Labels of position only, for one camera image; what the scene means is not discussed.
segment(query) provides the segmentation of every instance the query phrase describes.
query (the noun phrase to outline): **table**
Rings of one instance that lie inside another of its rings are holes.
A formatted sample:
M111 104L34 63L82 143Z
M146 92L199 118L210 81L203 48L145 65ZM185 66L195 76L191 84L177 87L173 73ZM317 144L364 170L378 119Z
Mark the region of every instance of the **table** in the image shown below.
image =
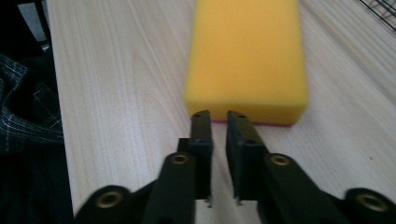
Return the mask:
M189 137L183 89L193 0L50 0L49 22L74 211L106 185L137 190ZM310 105L292 128L257 126L336 197L396 202L396 39L357 1L300 1ZM212 125L213 208L196 223L260 223L237 206L225 124Z

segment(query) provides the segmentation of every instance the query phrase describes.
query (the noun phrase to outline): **metal wire rack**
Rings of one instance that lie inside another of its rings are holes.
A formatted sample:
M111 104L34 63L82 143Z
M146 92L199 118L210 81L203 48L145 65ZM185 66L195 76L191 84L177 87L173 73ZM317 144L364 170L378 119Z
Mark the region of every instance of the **metal wire rack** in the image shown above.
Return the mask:
M358 0L396 34L396 0Z

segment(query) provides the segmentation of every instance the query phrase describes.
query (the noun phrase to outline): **yellow sponge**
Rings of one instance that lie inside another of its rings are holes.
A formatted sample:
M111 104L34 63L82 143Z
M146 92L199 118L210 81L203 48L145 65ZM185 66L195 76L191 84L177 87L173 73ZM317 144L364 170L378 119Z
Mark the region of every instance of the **yellow sponge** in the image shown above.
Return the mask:
M308 102L298 0L196 0L184 99L190 116L297 122Z

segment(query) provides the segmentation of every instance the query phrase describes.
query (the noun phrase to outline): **sponge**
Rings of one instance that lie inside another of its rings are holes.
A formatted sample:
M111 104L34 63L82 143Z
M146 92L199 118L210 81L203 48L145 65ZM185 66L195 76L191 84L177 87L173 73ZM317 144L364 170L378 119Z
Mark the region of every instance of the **sponge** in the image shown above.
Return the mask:
M184 100L190 116L297 122L308 103L298 0L197 0Z

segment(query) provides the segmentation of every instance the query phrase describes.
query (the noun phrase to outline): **denim fabric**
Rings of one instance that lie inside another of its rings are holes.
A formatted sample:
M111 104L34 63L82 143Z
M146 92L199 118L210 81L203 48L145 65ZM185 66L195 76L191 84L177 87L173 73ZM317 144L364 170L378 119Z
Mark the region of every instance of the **denim fabric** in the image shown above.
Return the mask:
M0 105L0 223L71 223L56 91L0 54Z

